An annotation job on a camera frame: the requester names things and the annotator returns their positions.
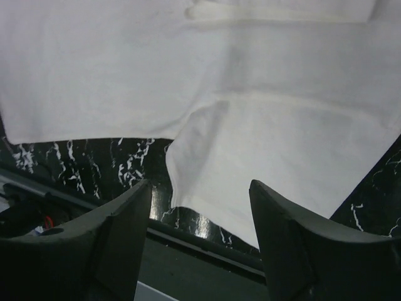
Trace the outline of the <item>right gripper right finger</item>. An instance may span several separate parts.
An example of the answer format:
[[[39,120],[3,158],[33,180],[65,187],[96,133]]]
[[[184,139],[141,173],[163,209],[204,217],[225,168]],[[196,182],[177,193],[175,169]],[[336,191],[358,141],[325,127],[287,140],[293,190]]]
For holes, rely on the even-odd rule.
[[[400,300],[400,238],[326,219],[252,180],[270,300]]]

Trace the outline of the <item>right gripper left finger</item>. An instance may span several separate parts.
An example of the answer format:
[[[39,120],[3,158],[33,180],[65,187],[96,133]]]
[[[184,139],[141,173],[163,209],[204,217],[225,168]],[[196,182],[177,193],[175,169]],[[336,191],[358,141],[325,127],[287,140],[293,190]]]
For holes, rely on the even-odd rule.
[[[133,300],[152,202],[148,181],[81,215],[54,196],[14,186],[7,195],[2,300]]]

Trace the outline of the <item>white t shirt red print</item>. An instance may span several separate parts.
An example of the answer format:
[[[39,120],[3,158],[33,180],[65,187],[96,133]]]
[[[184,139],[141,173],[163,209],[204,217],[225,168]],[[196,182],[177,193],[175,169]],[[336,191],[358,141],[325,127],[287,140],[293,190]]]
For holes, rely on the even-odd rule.
[[[172,207],[257,246],[257,179],[329,218],[400,135],[399,1],[2,1],[12,144],[169,139]]]

